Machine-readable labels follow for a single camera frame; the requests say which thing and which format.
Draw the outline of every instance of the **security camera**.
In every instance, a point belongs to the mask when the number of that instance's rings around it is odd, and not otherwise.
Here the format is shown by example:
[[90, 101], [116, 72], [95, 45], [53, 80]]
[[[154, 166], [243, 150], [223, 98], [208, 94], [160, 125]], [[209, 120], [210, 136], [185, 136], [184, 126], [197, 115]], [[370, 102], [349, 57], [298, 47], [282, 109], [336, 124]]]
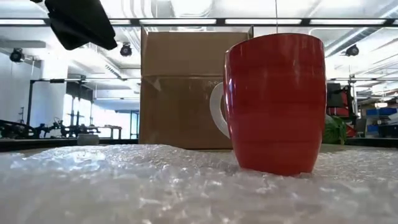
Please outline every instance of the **security camera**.
[[120, 54], [123, 57], [131, 56], [132, 50], [131, 50], [130, 44], [123, 44], [123, 47], [120, 49]]
[[359, 49], [356, 46], [356, 44], [352, 45], [346, 50], [346, 56], [357, 56], [358, 54], [359, 54]]
[[22, 53], [22, 49], [14, 49], [10, 54], [10, 60], [15, 63], [21, 63], [25, 60], [25, 55]]

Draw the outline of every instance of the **blue bin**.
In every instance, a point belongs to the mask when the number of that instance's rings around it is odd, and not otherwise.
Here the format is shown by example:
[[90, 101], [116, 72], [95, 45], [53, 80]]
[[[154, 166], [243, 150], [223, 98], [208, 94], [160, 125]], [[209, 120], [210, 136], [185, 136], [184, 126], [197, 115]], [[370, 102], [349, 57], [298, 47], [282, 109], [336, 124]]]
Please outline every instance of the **blue bin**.
[[379, 126], [378, 125], [368, 125], [368, 132], [369, 133], [378, 133], [379, 132]]
[[366, 110], [366, 116], [388, 116], [397, 112], [397, 108], [380, 108], [380, 109], [370, 109]]

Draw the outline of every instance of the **box flap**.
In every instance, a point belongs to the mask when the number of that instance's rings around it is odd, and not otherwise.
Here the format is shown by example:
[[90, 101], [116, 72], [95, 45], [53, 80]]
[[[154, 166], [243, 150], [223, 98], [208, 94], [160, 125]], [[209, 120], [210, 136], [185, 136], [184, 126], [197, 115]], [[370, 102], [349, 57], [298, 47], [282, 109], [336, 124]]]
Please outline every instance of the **box flap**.
[[142, 43], [142, 76], [220, 75], [225, 52], [249, 37], [244, 32], [149, 32]]
[[148, 33], [145, 27], [141, 27], [141, 58], [145, 57], [145, 48], [147, 45]]

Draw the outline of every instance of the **green object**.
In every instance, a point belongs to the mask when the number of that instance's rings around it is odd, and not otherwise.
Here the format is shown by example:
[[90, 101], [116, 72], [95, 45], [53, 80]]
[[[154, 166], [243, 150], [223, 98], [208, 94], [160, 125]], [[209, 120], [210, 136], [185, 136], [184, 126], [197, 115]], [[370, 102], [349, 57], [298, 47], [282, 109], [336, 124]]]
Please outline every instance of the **green object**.
[[346, 123], [337, 116], [326, 115], [322, 143], [344, 144], [347, 140]]

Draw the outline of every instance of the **cable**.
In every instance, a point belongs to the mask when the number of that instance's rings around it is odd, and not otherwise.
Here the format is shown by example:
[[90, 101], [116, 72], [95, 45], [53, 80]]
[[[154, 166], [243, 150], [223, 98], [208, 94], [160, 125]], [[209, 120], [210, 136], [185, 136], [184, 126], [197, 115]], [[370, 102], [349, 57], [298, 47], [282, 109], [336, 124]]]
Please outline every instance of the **cable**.
[[275, 0], [276, 33], [278, 33], [278, 0]]
[[32, 71], [30, 72], [30, 79], [33, 79], [34, 68], [35, 68], [35, 58], [32, 57]]

